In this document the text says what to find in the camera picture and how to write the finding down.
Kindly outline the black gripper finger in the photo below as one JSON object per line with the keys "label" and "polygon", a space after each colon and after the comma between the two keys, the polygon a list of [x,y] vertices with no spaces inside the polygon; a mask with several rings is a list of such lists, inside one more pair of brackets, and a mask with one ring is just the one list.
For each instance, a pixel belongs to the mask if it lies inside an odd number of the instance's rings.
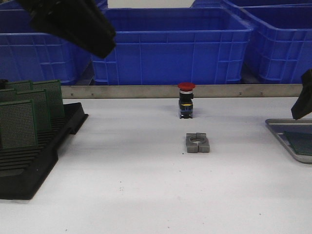
{"label": "black gripper finger", "polygon": [[293,119],[301,119],[312,112],[312,70],[307,70],[302,76],[301,93],[291,108]]}
{"label": "black gripper finger", "polygon": [[65,39],[100,58],[116,47],[116,32],[93,0],[19,0],[39,32]]}

